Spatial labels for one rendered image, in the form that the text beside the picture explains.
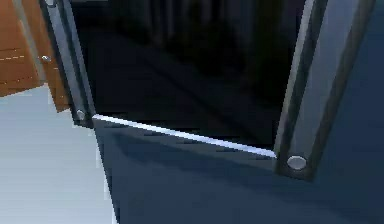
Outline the brown wooden cupboard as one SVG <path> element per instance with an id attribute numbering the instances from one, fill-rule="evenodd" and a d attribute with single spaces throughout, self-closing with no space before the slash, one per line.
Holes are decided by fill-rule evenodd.
<path id="1" fill-rule="evenodd" d="M 69 108 L 42 6 L 45 0 L 0 0 L 0 97 L 47 83 L 57 112 Z"/>

